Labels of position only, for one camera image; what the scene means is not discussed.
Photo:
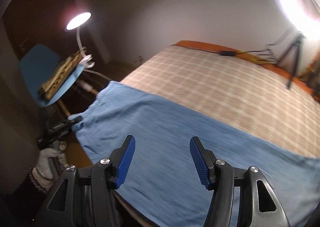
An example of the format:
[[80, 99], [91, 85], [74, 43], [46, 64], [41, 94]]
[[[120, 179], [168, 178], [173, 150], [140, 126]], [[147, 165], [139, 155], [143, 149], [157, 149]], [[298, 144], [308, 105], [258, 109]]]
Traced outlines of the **left white gloved hand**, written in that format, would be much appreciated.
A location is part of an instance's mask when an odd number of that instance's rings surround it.
[[64, 152], [54, 148], [45, 148], [39, 152], [36, 166], [31, 170], [31, 176], [36, 186], [45, 192], [48, 192], [54, 183], [53, 171], [49, 164], [49, 159], [54, 158], [57, 158], [59, 166], [64, 168], [68, 166]]

